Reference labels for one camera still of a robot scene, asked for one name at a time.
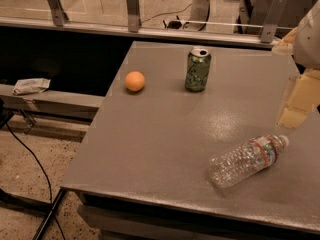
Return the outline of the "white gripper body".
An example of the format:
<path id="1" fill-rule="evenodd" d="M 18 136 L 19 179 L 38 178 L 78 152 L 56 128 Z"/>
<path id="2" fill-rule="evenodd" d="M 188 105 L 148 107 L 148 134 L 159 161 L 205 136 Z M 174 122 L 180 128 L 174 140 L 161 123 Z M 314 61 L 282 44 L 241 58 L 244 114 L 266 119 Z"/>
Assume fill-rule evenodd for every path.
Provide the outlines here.
<path id="1" fill-rule="evenodd" d="M 320 0 L 298 25 L 293 56 L 295 62 L 305 68 L 320 68 Z"/>

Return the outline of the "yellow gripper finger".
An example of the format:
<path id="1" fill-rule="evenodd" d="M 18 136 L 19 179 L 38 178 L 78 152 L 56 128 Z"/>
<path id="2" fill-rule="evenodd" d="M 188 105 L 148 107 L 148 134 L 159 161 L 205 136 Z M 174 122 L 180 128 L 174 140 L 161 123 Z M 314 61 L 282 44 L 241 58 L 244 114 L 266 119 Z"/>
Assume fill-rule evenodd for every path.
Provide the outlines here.
<path id="1" fill-rule="evenodd" d="M 298 28 L 293 28 L 284 38 L 273 46 L 272 52 L 276 55 L 292 55 Z"/>
<path id="2" fill-rule="evenodd" d="M 288 129 L 298 128 L 320 105 L 320 70 L 306 69 L 293 83 L 278 121 Z"/>

